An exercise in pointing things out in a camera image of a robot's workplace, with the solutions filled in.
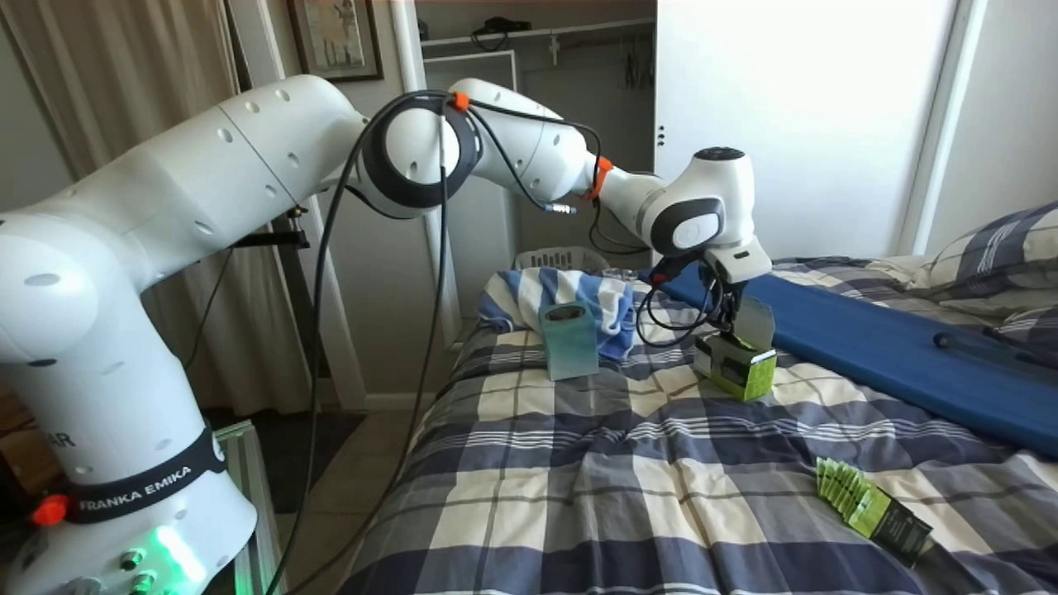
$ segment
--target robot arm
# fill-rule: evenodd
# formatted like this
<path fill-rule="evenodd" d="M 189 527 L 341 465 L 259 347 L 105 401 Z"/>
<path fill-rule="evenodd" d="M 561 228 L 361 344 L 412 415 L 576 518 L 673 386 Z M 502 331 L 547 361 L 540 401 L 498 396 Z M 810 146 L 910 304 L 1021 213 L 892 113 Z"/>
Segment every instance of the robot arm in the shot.
<path fill-rule="evenodd" d="M 69 510 L 50 510 L 5 590 L 201 592 L 248 543 L 254 506 L 138 294 L 325 184 L 356 184 L 375 213 L 409 220 L 469 174 L 536 205 L 584 192 L 656 255 L 703 255 L 730 286 L 768 272 L 738 152 L 698 152 L 663 184 L 593 156 L 556 113 L 489 82 L 409 94 L 371 121 L 315 77 L 233 97 L 0 216 L 0 383 L 25 401 L 71 483 L 51 504 Z"/>

